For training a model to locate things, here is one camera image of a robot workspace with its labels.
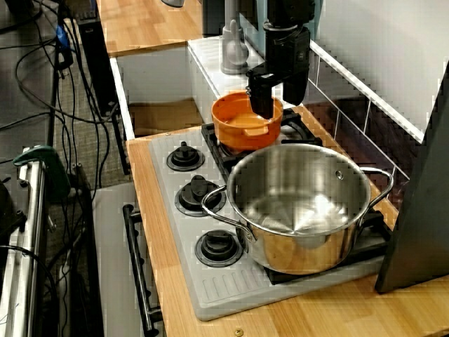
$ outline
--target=orange bowl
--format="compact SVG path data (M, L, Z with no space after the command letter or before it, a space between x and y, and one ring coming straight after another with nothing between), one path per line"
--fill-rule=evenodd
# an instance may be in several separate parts
M273 117L264 119L251 109L245 91L221 97L212 106L212 120L217 139L238 150L258 150L272 144L281 132L283 105L273 97Z

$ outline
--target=green clamp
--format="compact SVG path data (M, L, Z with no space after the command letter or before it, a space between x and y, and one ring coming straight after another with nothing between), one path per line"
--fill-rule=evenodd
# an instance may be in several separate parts
M36 146L17 156L13 164L22 166L32 161L42 161L45 164L46 175L50 180L50 201L56 202L66 198L70 193L70 181L56 150L47 145Z

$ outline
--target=pot rim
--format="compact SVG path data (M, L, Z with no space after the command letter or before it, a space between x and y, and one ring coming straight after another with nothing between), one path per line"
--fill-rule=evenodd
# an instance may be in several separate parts
M241 127L241 126L229 125L229 124L227 124L227 123L224 123L223 120L221 120L220 118L218 118L218 117L216 116L216 114L215 114L215 111L214 111L214 110L215 110L215 109L214 109L215 106L218 105L219 103L222 103L223 100L225 100L225 98L229 98L229 96L246 96L246 97L248 97L248 96L246 95L246 92L245 92L245 91L242 91L242 92L238 91L238 92L235 92L235 93L230 93L230 94L228 94L228 95L222 96L221 98L219 98L218 100L216 100L216 101L212 104L212 109L211 109L211 111L210 111L210 114L212 115L213 123L214 123L214 124L219 124L221 128L224 127L224 128L226 128L227 130L237 130L237 131L240 131L240 130L243 130L243 129L255 129L255 128L261 128L261 127L263 127L263 126L271 126L272 124L275 124L276 122L279 121L279 119L282 119L282 117L283 117L283 104L282 104L282 102L281 102L278 98L272 96L272 98L273 98L273 100L274 100L273 104L274 104L274 105L280 105L281 113L279 114L279 116L276 116L276 117L273 117L273 118L271 118L271 119L268 119L267 122L264 123L263 126L261 126L261 125L255 125L255 126L249 126L249 127L244 127L244 128L243 128L243 127Z
M232 193L232 190L234 189L235 186L235 179L236 179L236 174L238 172L241 171L241 169L249 162L251 161L254 157L258 156L259 154L263 153L263 152L268 152L268 151L272 151L273 148L277 147L277 146L282 146L282 147L303 147L309 150L314 150L314 151L319 151L319 152L325 152L326 154L329 154L330 156L334 156L337 157L338 159L341 159L345 162L348 163L348 165L350 165L355 172L357 172L360 177L363 180L363 184L365 185L366 188L366 198L365 201L363 203L363 206L361 207L361 210L351 219L349 219L344 225L339 226L337 228L334 228L332 230L326 231L326 232L320 232L320 233L311 233L311 234L291 234L291 233L284 233L284 232L278 232L276 230L271 230L269 228L263 227L257 223L254 223L252 220L248 219L241 211L240 208L236 205L236 202L234 200L234 195ZM319 237L319 236L323 236L323 235L329 235L335 232L339 232L340 230L344 230L348 227L350 227L351 225L353 225L354 223L358 222L363 215L366 213L368 205L370 204L370 199L371 199L371 186L369 183L369 179L366 176L366 174L361 170L361 168L355 163L353 162L350 158L344 156L343 154L340 154L332 149L329 149L327 147L321 147L318 145L312 145L312 144L282 144L282 145L275 145L275 146L270 146L270 147L265 147L261 150L257 150L254 151L253 153L247 155L246 157L244 157L241 161L239 161L237 163L236 166L233 167L231 174L229 174L229 178L227 181L227 197L229 202L232 205L232 208L235 210L235 212L237 212L237 214L244 219L247 223L250 223L252 226L255 226L257 228L259 228L260 230L264 230L266 232L272 233L272 234L276 234L276 235L281 235L284 237Z

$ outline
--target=white wall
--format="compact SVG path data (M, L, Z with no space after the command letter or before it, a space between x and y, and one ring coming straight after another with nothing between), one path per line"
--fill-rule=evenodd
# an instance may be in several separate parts
M448 0L324 0L317 43L425 131L449 58Z
M187 47L117 58L123 88L131 103L166 103L192 97Z

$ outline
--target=wooden countertop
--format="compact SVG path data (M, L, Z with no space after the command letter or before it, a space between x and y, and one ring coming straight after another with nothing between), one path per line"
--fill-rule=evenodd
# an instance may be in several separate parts
M326 147L342 152L310 112L301 107L296 111ZM131 140L127 146L169 337L232 337L236 329L243 329L243 337L437 337L449 331L449 277L379 295L374 290L377 277L373 275L213 321L199 321L149 155L148 142L158 136L163 135ZM387 225L393 227L396 209L383 201L379 210Z
M201 4L182 8L161 0L99 0L98 8L110 57L185 45L202 36Z

